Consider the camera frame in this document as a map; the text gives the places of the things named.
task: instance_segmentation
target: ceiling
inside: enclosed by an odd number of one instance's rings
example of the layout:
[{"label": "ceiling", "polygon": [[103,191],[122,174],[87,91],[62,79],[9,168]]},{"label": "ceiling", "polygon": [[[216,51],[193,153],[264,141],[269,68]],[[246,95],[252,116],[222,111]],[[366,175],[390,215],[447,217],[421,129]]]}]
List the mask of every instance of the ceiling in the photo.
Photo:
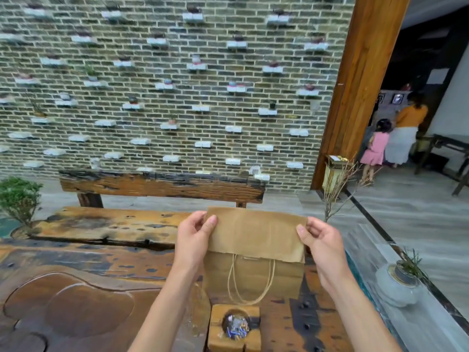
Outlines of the ceiling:
[{"label": "ceiling", "polygon": [[432,20],[469,5],[469,0],[410,0],[402,28]]}]

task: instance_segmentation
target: child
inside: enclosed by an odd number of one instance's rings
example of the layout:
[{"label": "child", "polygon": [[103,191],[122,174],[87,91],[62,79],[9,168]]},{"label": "child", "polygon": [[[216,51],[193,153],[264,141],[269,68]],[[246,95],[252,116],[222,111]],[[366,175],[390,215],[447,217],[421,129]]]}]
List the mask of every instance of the child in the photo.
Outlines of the child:
[{"label": "child", "polygon": [[373,183],[373,175],[376,166],[383,164],[384,149],[389,140],[388,132],[391,130],[391,127],[391,121],[388,119],[381,119],[376,123],[375,133],[372,135],[362,159],[360,159],[360,163],[365,164],[362,183],[366,182],[368,174],[370,176],[370,182]]}]

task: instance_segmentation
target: wooden door frame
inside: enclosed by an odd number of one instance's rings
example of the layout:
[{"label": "wooden door frame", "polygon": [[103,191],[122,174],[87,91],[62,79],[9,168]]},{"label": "wooden door frame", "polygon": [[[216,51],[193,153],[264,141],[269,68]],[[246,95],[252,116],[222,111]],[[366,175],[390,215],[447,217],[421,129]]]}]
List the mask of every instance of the wooden door frame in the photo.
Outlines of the wooden door frame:
[{"label": "wooden door frame", "polygon": [[410,0],[356,0],[311,189],[320,189],[325,155],[360,149]]}]

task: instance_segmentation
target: dark hair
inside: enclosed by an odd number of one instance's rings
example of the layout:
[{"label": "dark hair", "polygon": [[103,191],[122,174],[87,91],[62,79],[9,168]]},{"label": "dark hair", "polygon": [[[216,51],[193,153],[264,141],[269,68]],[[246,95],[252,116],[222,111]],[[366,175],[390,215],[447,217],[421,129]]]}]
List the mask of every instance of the dark hair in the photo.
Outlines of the dark hair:
[{"label": "dark hair", "polygon": [[383,133],[389,132],[391,130],[392,126],[393,126],[393,124],[391,123],[390,120],[380,119],[376,123],[376,132],[383,132]]},{"label": "dark hair", "polygon": [[415,107],[419,109],[422,107],[422,104],[424,102],[424,94],[417,91],[413,91],[407,95],[407,100],[413,101],[415,103]]}]

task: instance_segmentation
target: left hand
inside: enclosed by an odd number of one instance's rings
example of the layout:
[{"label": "left hand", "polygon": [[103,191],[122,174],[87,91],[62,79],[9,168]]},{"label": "left hand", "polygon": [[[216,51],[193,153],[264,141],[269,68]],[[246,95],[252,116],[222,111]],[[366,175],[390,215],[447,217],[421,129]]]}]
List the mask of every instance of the left hand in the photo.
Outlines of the left hand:
[{"label": "left hand", "polygon": [[173,266],[197,272],[208,249],[208,239],[217,225],[212,215],[203,223],[206,211],[196,211],[179,224]]}]

